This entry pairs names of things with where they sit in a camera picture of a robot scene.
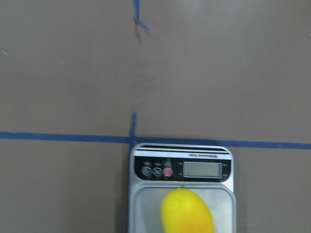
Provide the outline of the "yellow mango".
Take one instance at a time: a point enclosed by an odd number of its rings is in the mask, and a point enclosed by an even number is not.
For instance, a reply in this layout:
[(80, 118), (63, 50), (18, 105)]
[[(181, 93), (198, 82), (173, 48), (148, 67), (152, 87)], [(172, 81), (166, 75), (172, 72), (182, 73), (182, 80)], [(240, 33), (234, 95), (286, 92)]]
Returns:
[(166, 233), (215, 232), (208, 206), (198, 194), (186, 188), (177, 188), (165, 196), (161, 220)]

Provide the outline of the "silver digital kitchen scale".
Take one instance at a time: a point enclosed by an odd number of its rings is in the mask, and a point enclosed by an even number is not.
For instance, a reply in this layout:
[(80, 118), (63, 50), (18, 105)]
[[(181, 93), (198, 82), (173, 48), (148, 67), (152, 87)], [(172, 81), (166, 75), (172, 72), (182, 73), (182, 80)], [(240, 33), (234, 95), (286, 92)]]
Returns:
[(129, 156), (130, 233), (234, 233), (234, 158), (220, 146), (140, 143)]

